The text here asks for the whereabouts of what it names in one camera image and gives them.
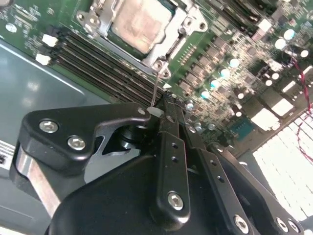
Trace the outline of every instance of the capacitor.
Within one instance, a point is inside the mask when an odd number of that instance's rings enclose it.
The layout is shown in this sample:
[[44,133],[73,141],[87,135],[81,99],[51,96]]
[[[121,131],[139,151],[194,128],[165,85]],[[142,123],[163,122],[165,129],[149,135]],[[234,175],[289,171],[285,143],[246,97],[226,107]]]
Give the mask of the capacitor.
[[240,61],[237,58],[229,58],[228,64],[232,68],[238,68],[240,65]]
[[202,125],[201,125],[201,123],[200,123],[200,122],[196,122],[196,123],[194,124],[194,128],[195,128],[196,131],[198,131],[198,132],[202,131]]
[[277,80],[279,78],[279,73],[277,72],[274,72],[272,75],[271,75],[272,79],[273,80]]
[[234,88],[233,92],[238,99],[243,99],[245,97],[245,94],[242,89]]
[[219,73],[221,78],[228,78],[230,76],[230,71],[226,68],[220,68]]
[[265,77],[273,79],[273,80],[277,80],[279,79],[279,73],[275,72],[274,70],[268,70],[265,74]]
[[274,46],[278,50],[282,50],[286,46],[286,40],[283,38],[275,39],[274,40]]
[[200,90],[200,95],[203,99],[209,99],[210,98],[210,92],[207,88],[203,88]]
[[214,130],[215,130],[215,125],[214,125],[214,124],[208,124],[207,128],[208,128],[210,131],[214,131]]
[[216,79],[212,79],[210,84],[211,84],[211,88],[213,88],[213,89],[216,89],[216,88],[220,87],[220,85],[221,85],[220,82]]
[[287,29],[287,30],[284,30],[282,32],[282,36],[284,37],[284,39],[286,40],[291,40],[294,38],[295,36],[295,31],[293,29]]
[[289,52],[291,52],[293,54],[296,54],[296,55],[299,55],[302,58],[306,58],[309,55],[309,51],[308,50],[303,49],[301,47],[298,47],[296,45],[291,45],[290,49],[289,49]]
[[185,101],[185,106],[187,110],[193,110],[194,109],[194,101],[191,99],[188,99]]
[[237,105],[234,104],[231,109],[236,115],[236,117],[241,117],[243,115],[243,113],[241,112]]
[[266,85],[266,86],[268,86],[268,87],[270,87],[271,85],[273,85],[273,81],[270,79],[270,78],[268,78],[268,76],[263,76],[263,78],[262,78],[262,82]]

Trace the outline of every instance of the ram slot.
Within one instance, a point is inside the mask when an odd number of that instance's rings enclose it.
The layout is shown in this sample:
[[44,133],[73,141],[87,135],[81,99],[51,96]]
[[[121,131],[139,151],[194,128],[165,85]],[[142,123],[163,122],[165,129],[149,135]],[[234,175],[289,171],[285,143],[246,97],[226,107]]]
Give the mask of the ram slot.
[[[65,38],[57,63],[123,102],[150,105],[154,84],[74,33]],[[163,91],[158,88],[156,98]]]
[[125,92],[119,89],[119,84],[116,84],[113,80],[110,80],[108,75],[104,76],[102,73],[99,73],[93,68],[90,63],[84,63],[84,61],[76,56],[73,56],[70,53],[65,51],[60,55],[58,59],[58,64],[63,66],[62,61],[67,62],[67,68],[71,65],[71,72],[74,72],[75,75],[83,77],[86,81],[99,86],[102,88],[105,93],[108,93],[111,96],[123,101],[123,102],[137,102],[143,103],[141,99],[137,99],[138,96],[135,96],[132,92]]
[[212,7],[220,16],[222,16],[226,21],[228,21],[230,24],[232,24],[235,28],[237,28],[240,32],[245,33],[249,36],[253,35],[253,32],[249,30],[249,27],[243,23],[240,19],[235,18],[234,14],[230,12],[227,8],[218,8],[214,4],[211,3],[211,1],[206,1],[206,3]]
[[226,0],[227,6],[232,9],[237,15],[246,19],[251,23],[258,23],[260,21],[260,16],[254,14],[247,6],[245,6],[239,0]]
[[92,69],[97,70],[97,72],[102,73],[101,76],[105,78],[105,81],[113,82],[114,85],[118,87],[119,92],[128,94],[134,92],[137,97],[144,99],[145,103],[149,103],[151,100],[151,96],[148,96],[145,92],[142,92],[142,89],[137,84],[134,84],[132,79],[127,77],[125,74],[119,73],[116,70],[110,68],[102,61],[93,58],[92,55],[84,52],[83,49],[78,45],[66,45],[63,50],[71,53],[73,56],[77,56],[81,62],[87,64]]
[[[105,52],[95,47],[94,45],[90,44],[85,39],[72,33],[71,37],[69,38],[69,41],[74,43],[77,46],[80,46],[80,48],[85,50],[86,53],[90,54],[90,56],[102,61],[104,64],[111,67],[112,69],[119,71],[121,74],[126,74],[132,80],[136,81],[137,84],[142,86],[143,89],[146,89],[146,92],[149,92],[151,94],[153,93],[154,83],[141,77],[140,75],[138,75],[131,69],[127,68],[126,66],[118,62],[117,60],[112,59],[111,57],[106,55]],[[159,88],[157,91],[157,94],[159,97],[161,97],[163,94],[163,91]]]

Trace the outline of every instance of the metal screw post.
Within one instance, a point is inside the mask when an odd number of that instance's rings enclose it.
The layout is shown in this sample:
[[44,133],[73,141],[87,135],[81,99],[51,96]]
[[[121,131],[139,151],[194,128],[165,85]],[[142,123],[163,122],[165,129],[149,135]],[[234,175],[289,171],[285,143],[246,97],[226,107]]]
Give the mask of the metal screw post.
[[278,226],[286,233],[288,233],[289,229],[287,227],[287,225],[280,219],[280,218],[276,218],[276,221],[278,223]]
[[193,128],[192,126],[189,126],[188,129],[189,129],[189,131],[191,131],[192,133],[195,133],[195,132],[196,132],[196,129]]
[[249,233],[249,227],[248,224],[244,219],[242,219],[239,215],[235,215],[234,217],[235,224],[237,228],[243,233],[248,234]]
[[177,211],[182,210],[184,206],[184,202],[182,201],[182,198],[174,192],[171,192],[168,195],[168,202]]
[[290,227],[292,227],[293,230],[295,230],[297,233],[300,232],[299,227],[293,221],[288,220],[288,223],[289,223]]
[[54,133],[59,129],[58,124],[52,121],[42,121],[39,124],[39,128],[47,133]]
[[145,112],[142,108],[138,108],[138,112],[139,112],[140,114],[142,114],[142,115],[145,115],[145,114],[146,114],[146,112]]
[[86,147],[85,141],[80,137],[71,137],[68,139],[67,144],[74,150],[80,151]]

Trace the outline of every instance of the black bracket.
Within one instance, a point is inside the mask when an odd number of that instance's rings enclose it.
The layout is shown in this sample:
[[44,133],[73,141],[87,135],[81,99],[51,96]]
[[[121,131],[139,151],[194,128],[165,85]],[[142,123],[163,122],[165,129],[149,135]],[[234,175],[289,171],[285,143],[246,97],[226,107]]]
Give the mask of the black bracket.
[[184,141],[179,138],[179,113],[171,95],[166,94],[156,138],[156,193],[150,212],[157,224],[176,231],[188,222],[190,198]]
[[[59,203],[83,185],[89,159],[92,155],[102,154],[118,128],[145,125],[149,120],[148,111],[136,103],[31,112],[22,120],[10,178],[17,187],[37,199],[39,197],[44,204],[44,200],[49,200],[43,195],[48,190],[55,194],[55,201]],[[98,149],[97,137],[103,137]],[[34,172],[42,175],[42,182],[36,181]],[[44,190],[38,190],[40,184],[44,184]],[[76,186],[60,188],[60,185]],[[49,212],[51,216],[54,211],[55,206]]]
[[210,150],[220,160],[231,185],[261,234],[291,234],[301,231],[301,225],[292,218],[277,200],[218,143],[211,143]]

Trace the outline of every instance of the wire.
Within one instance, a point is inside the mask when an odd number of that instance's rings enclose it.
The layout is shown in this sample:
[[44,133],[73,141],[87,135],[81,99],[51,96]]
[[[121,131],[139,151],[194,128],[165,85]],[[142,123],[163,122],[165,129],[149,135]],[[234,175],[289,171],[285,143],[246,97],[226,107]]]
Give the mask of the wire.
[[306,157],[306,159],[308,159],[310,162],[313,163],[313,158],[311,156],[309,156],[306,151],[303,149],[302,145],[301,145],[301,138],[300,138],[300,132],[301,132],[301,127],[302,125],[305,123],[305,121],[310,118],[312,116],[312,105],[311,105],[311,102],[310,102],[310,95],[309,95],[309,89],[306,85],[306,78],[305,78],[305,74],[303,73],[303,71],[301,70],[298,62],[293,58],[294,60],[294,65],[296,67],[297,70],[300,71],[300,80],[301,80],[301,83],[302,83],[302,86],[303,86],[303,94],[304,94],[304,97],[307,101],[307,105],[308,105],[308,110],[307,110],[307,115],[305,116],[305,118],[302,119],[302,122],[300,123],[299,125],[299,128],[298,128],[298,131],[297,131],[297,138],[298,138],[298,145],[299,145],[299,150],[300,152]]
[[156,102],[157,87],[158,87],[159,80],[160,80],[160,73],[158,73],[157,76],[156,76],[156,82],[155,82],[155,86],[154,86],[154,89],[153,89],[153,95],[152,95],[152,100],[151,100],[151,107],[154,107],[155,102]]

